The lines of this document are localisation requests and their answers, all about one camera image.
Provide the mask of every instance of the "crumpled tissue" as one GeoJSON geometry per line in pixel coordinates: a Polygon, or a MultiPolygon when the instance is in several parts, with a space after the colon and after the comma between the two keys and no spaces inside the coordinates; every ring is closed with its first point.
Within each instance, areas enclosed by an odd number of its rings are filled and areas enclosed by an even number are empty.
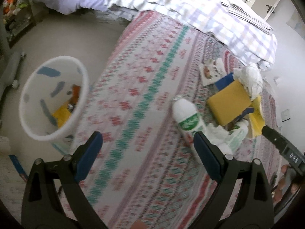
{"type": "MultiPolygon", "coordinates": [[[[218,146],[222,154],[233,155],[247,136],[248,125],[249,122],[247,120],[241,120],[234,125],[232,130],[227,131],[222,126],[215,127],[210,123],[202,132],[212,145],[218,146]]],[[[202,164],[194,145],[191,144],[190,147],[197,162],[202,164]]]]}
{"type": "Polygon", "coordinates": [[[238,80],[247,91],[250,100],[253,101],[263,90],[263,79],[260,70],[254,63],[243,69],[233,69],[233,79],[238,80]]]}

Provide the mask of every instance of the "red floral pattern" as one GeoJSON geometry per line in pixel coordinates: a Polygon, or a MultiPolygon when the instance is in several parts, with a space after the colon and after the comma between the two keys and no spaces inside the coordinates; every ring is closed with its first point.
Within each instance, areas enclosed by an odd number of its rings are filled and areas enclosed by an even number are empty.
{"type": "Polygon", "coordinates": [[[104,154],[102,153],[102,151],[100,151],[100,152],[97,154],[97,158],[104,158],[104,154]]]}
{"type": "Polygon", "coordinates": [[[153,72],[153,69],[152,69],[151,66],[145,66],[145,67],[144,67],[144,70],[145,70],[146,72],[153,72]]]}
{"type": "Polygon", "coordinates": [[[108,212],[108,210],[109,210],[109,206],[105,205],[97,211],[97,214],[101,219],[103,219],[105,214],[108,212]]]}
{"type": "Polygon", "coordinates": [[[103,141],[104,142],[111,142],[111,141],[113,141],[113,137],[111,136],[110,132],[104,132],[104,133],[102,133],[102,136],[103,136],[103,141]]]}
{"type": "Polygon", "coordinates": [[[163,55],[163,54],[164,54],[163,51],[156,51],[156,53],[157,53],[158,55],[163,55]]]}
{"type": "Polygon", "coordinates": [[[129,94],[130,96],[135,96],[135,95],[140,95],[140,92],[138,91],[138,89],[129,89],[129,94]]]}
{"type": "Polygon", "coordinates": [[[122,110],[131,109],[132,107],[129,105],[129,101],[120,102],[120,107],[122,110]]]}
{"type": "Polygon", "coordinates": [[[159,97],[156,99],[156,106],[158,111],[162,110],[164,104],[167,101],[168,95],[169,92],[164,92],[164,94],[159,95],[159,97]]]}
{"type": "Polygon", "coordinates": [[[69,212],[72,211],[71,207],[69,204],[64,204],[65,209],[67,209],[69,212]]]}
{"type": "Polygon", "coordinates": [[[140,152],[140,151],[143,150],[143,147],[144,147],[151,131],[152,131],[152,128],[148,127],[145,132],[142,132],[142,133],[139,134],[139,136],[137,136],[137,139],[135,141],[135,145],[136,145],[135,150],[136,151],[140,152]]]}
{"type": "Polygon", "coordinates": [[[159,60],[157,58],[150,58],[150,60],[153,62],[153,63],[159,63],[159,60]]]}
{"type": "Polygon", "coordinates": [[[78,185],[79,185],[81,188],[84,188],[84,187],[86,186],[84,180],[80,181],[78,185]]]}
{"type": "Polygon", "coordinates": [[[120,191],[120,189],[122,188],[122,186],[124,185],[124,183],[128,177],[129,172],[130,172],[130,169],[124,169],[122,174],[119,174],[114,178],[114,180],[112,182],[112,185],[114,186],[114,188],[113,188],[114,191],[120,191]]]}
{"type": "Polygon", "coordinates": [[[186,50],[185,49],[181,50],[179,52],[180,58],[184,59],[185,54],[186,54],[186,50]]]}
{"type": "Polygon", "coordinates": [[[190,44],[190,41],[191,41],[191,38],[190,38],[190,37],[188,37],[188,38],[185,39],[185,42],[186,42],[187,45],[190,44]]]}
{"type": "Polygon", "coordinates": [[[147,79],[145,77],[137,77],[139,83],[147,83],[147,79]]]}
{"type": "Polygon", "coordinates": [[[123,123],[120,116],[111,117],[110,120],[113,126],[119,126],[123,123]]]}
{"type": "Polygon", "coordinates": [[[171,71],[170,71],[170,76],[171,76],[171,80],[176,80],[176,77],[178,76],[178,73],[179,73],[179,67],[177,66],[176,68],[173,68],[171,71]]]}

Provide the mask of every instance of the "wall switch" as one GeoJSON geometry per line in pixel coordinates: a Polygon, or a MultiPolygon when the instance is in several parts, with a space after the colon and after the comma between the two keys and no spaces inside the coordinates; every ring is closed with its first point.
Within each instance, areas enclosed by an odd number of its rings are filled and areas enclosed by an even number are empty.
{"type": "Polygon", "coordinates": [[[282,111],[282,122],[290,120],[290,110],[286,109],[282,111]]]}

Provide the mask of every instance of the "trash in bin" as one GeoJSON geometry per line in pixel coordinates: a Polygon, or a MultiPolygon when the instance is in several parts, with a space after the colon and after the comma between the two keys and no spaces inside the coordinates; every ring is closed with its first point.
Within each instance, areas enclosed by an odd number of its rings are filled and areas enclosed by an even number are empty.
{"type": "Polygon", "coordinates": [[[88,73],[78,59],[59,56],[44,62],[28,78],[20,96],[22,128],[34,140],[48,141],[66,154],[88,94],[88,73]],[[58,123],[54,113],[64,104],[70,114],[58,116],[62,120],[58,123]]]}
{"type": "Polygon", "coordinates": [[[66,101],[59,109],[57,109],[52,116],[57,121],[58,128],[61,128],[63,124],[70,118],[71,113],[73,112],[79,98],[80,86],[72,86],[72,97],[66,101]]]}

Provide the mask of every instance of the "floor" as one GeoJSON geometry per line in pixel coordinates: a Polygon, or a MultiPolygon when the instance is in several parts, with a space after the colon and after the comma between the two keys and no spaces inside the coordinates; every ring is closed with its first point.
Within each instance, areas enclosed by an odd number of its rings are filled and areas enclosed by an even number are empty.
{"type": "Polygon", "coordinates": [[[26,80],[46,60],[67,55],[83,62],[88,70],[90,84],[94,83],[105,68],[124,29],[121,25],[91,22],[76,15],[52,13],[14,46],[22,48],[27,57],[20,64],[16,77],[20,87],[17,90],[8,88],[3,97],[0,135],[9,138],[12,154],[18,157],[28,174],[36,158],[47,162],[59,160],[62,155],[50,143],[28,137],[21,127],[18,103],[26,80]]]}

